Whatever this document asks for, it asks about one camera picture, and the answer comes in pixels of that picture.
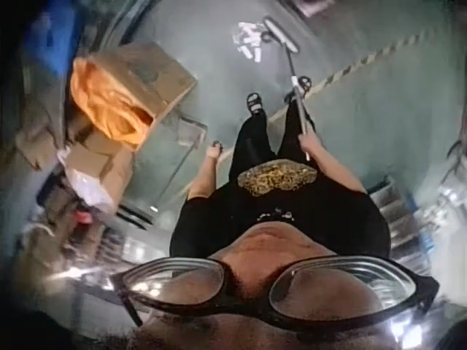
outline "gray floor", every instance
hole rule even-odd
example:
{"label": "gray floor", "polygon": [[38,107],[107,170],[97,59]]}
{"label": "gray floor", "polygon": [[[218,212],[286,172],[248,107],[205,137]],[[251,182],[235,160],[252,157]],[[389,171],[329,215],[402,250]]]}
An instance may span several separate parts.
{"label": "gray floor", "polygon": [[[436,35],[363,67],[306,102],[327,148],[372,186],[392,174],[419,202],[442,176],[444,155],[457,137],[463,90],[463,46],[437,4],[426,1],[337,1],[309,28],[275,1],[163,0],[145,18],[136,40],[157,42],[198,85],[180,109],[209,129],[209,139],[232,147],[247,117],[245,97],[258,91],[268,113],[282,107],[289,90],[283,51],[262,44],[262,61],[246,59],[233,35],[238,23],[278,20],[301,46],[294,57],[300,75],[315,82],[424,28]],[[180,190],[196,175],[203,149],[194,151],[158,200],[186,149],[177,146],[171,120],[139,153],[126,198],[142,209],[157,205],[176,217]],[[283,120],[271,126],[273,147]],[[226,180],[229,160],[219,169]]]}

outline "black pants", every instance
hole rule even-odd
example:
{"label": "black pants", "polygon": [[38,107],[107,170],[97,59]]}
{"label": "black pants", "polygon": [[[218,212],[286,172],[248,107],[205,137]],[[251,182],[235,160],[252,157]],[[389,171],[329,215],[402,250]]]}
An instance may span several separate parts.
{"label": "black pants", "polygon": [[[306,118],[314,129],[314,124],[307,113]],[[243,171],[275,159],[290,159],[297,163],[317,167],[313,159],[306,161],[306,155],[301,150],[298,140],[298,135],[301,134],[301,123],[295,101],[292,101],[287,109],[284,137],[277,155],[272,152],[266,126],[267,115],[262,109],[243,123],[233,150],[231,170],[228,173],[230,181],[236,181]]]}

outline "eyeglasses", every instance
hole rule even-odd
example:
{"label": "eyeglasses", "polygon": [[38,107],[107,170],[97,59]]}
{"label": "eyeglasses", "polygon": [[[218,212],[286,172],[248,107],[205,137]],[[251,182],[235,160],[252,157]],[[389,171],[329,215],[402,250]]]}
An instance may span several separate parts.
{"label": "eyeglasses", "polygon": [[238,314],[295,332],[342,332],[412,311],[418,322],[439,284],[378,257],[320,257],[270,276],[261,295],[245,299],[232,270],[211,259],[169,257],[110,277],[136,325],[134,302],[178,316]]}

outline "orange plastic bag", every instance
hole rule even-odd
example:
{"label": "orange plastic bag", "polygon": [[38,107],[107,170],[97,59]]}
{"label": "orange plastic bag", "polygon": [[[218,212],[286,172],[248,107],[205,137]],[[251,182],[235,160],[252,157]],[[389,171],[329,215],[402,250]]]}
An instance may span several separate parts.
{"label": "orange plastic bag", "polygon": [[109,139],[138,148],[153,118],[111,74],[85,58],[76,58],[70,90],[76,104]]}

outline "sandal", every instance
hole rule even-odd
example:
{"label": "sandal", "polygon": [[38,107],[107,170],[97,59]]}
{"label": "sandal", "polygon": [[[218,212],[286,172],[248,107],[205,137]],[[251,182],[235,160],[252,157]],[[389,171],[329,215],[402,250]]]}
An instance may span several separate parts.
{"label": "sandal", "polygon": [[[312,89],[312,80],[306,75],[302,75],[301,77],[298,78],[298,84],[300,85],[303,97]],[[292,90],[287,95],[285,95],[284,102],[286,104],[290,104],[290,102],[292,102],[294,98],[295,98],[295,93]]]}
{"label": "sandal", "polygon": [[251,115],[258,113],[258,111],[263,109],[263,99],[259,93],[251,93],[247,97],[247,108],[250,111]]}

